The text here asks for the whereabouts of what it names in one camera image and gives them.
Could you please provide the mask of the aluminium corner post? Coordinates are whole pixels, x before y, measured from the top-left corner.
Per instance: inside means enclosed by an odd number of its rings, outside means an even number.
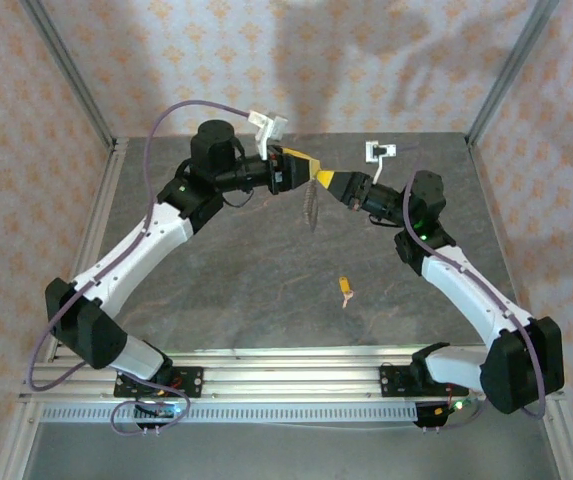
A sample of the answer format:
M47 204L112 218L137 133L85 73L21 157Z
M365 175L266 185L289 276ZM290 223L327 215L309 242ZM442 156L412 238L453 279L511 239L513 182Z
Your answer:
M90 121L100 142L108 151L112 151L116 144L116 137L112 134L71 52L58 32L42 0L19 0L19 4L33 23L46 49L70 87L72 94Z
M465 141L469 149L479 143L505 95L538 42L560 0L537 0L507 59L476 115Z

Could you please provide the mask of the aluminium frame leg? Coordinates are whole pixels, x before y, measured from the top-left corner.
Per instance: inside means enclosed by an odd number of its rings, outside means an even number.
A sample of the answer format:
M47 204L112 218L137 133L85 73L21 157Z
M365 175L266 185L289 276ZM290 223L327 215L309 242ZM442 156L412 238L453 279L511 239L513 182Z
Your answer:
M19 402L0 453L0 480L22 480L42 416L40 402Z
M573 419L563 396L546 400L543 423L560 480L573 480Z

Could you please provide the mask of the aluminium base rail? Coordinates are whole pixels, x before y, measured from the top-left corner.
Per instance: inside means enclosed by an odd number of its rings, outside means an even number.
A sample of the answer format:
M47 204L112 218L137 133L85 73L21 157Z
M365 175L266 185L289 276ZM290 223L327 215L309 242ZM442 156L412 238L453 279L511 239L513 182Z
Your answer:
M410 365L412 355L423 348L324 347L269 349L211 349L169 353L174 366L199 367L199 381L192 380L201 397L214 402L371 402L382 398L380 367ZM59 348L54 360L38 362L33 381L38 386L54 382L79 360L72 351ZM45 392L21 387L21 395L33 394L42 401L114 401L117 373L84 366L61 384Z

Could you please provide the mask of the aluminium side rail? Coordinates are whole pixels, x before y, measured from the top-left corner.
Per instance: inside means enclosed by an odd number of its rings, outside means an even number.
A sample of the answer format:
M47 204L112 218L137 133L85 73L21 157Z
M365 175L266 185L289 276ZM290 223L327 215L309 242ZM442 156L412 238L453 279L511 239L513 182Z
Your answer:
M88 270L99 258L128 144L128 137L117 138L107 158L100 184L91 204L78 253L72 266L72 277Z

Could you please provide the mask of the small LED circuit board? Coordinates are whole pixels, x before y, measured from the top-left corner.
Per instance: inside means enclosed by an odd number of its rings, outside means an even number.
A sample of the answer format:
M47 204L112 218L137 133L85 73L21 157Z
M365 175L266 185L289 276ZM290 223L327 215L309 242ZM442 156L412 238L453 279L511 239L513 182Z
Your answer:
M174 403L136 402L134 410L140 418L171 419L183 413L182 407Z
M471 403L470 398L463 398L454 401L436 402L429 407L429 411L435 416L450 416L451 414L462 410Z

